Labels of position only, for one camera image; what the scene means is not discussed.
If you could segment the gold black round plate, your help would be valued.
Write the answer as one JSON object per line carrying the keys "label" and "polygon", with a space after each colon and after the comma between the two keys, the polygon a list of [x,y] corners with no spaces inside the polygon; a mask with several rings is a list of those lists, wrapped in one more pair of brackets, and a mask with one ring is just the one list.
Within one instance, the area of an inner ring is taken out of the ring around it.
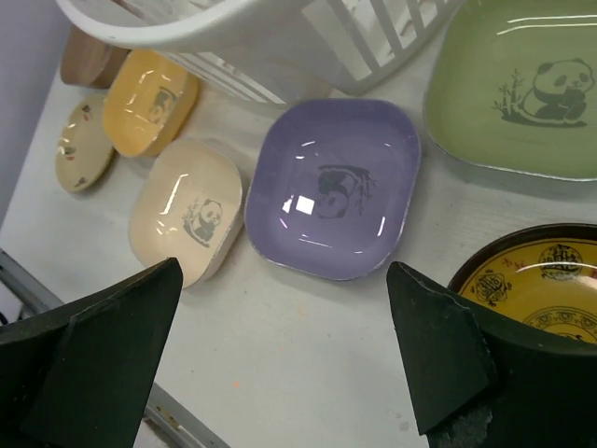
{"label": "gold black round plate", "polygon": [[449,282],[493,350],[596,356],[596,227],[559,223],[486,245]]}

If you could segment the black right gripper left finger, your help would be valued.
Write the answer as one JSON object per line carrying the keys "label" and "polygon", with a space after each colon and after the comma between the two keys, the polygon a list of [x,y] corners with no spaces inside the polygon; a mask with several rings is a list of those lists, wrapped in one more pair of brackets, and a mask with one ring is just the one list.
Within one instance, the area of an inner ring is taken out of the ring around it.
{"label": "black right gripper left finger", "polygon": [[133,446],[182,284],[169,258],[3,326],[2,446]]}

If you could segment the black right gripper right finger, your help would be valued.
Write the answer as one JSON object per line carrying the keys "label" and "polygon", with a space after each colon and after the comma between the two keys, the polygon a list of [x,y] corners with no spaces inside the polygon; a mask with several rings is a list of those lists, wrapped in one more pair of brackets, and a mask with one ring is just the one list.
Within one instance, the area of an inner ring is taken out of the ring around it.
{"label": "black right gripper right finger", "polygon": [[389,266],[386,282],[430,446],[595,446],[595,345],[500,315],[403,262]]}

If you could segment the green square panda plate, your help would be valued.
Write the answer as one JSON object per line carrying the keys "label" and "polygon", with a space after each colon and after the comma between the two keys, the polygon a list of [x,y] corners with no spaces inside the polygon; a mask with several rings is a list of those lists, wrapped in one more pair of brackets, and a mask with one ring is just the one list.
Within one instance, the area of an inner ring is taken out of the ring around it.
{"label": "green square panda plate", "polygon": [[474,165],[596,177],[596,5],[465,1],[423,104],[433,142]]}

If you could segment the cream round floral plate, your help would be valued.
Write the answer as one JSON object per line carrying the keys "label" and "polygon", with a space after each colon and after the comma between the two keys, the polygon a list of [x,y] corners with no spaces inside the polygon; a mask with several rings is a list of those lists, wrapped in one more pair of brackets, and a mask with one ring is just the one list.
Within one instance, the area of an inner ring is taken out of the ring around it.
{"label": "cream round floral plate", "polygon": [[71,112],[57,144],[55,174],[71,193],[93,186],[107,170],[115,150],[104,131],[105,94],[85,97]]}

